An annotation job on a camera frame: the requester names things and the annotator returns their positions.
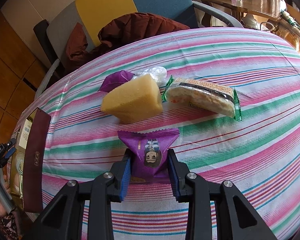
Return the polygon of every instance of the clear plastic bag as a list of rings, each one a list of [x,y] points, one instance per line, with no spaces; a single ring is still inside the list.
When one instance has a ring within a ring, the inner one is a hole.
[[[158,87],[161,87],[164,79],[167,77],[167,70],[164,67],[155,66],[152,68],[146,68],[140,72],[135,73],[132,79],[136,79],[140,76],[150,74],[154,81],[157,83]]]

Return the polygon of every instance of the metal screw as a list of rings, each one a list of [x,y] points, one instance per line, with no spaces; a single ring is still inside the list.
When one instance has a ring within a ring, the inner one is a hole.
[[[77,182],[76,182],[74,179],[71,179],[71,180],[69,180],[69,181],[67,182],[67,185],[68,185],[69,187],[73,187],[73,186],[75,186],[75,184],[77,184]]]
[[[103,174],[103,177],[105,177],[106,179],[111,179],[113,176],[113,174],[111,172],[106,172],[105,174]]]
[[[225,180],[223,183],[226,187],[232,187],[233,183],[229,180]]]
[[[195,179],[197,177],[197,174],[195,174],[194,172],[190,172],[187,174],[189,179]]]

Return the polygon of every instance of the cartoon character print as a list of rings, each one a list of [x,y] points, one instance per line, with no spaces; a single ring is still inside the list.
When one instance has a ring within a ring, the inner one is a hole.
[[[148,139],[145,145],[145,160],[146,167],[156,168],[160,165],[162,153],[160,151],[159,142],[157,139]]]

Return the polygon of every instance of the maroon box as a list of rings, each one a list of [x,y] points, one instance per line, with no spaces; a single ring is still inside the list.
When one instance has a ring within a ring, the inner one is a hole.
[[[14,202],[24,211],[40,213],[42,205],[42,163],[47,133],[50,125],[51,116],[36,108],[27,118],[32,122],[30,131],[29,126],[21,127],[28,129],[28,138],[25,149],[18,150],[10,158],[10,188]],[[21,137],[21,131],[14,133],[15,138]]]

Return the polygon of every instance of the chair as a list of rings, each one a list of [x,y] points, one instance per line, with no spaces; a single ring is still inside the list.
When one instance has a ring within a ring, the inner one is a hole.
[[[65,64],[66,44],[77,22],[83,26],[88,41],[87,51],[91,51],[100,44],[99,31],[122,15],[134,12],[154,13],[183,23],[190,28],[198,28],[194,8],[214,16],[229,27],[243,28],[241,23],[230,15],[192,0],[76,0],[72,2],[50,24],[43,20],[34,27],[34,32],[52,64],[35,98],[38,98],[46,88],[59,61]]]

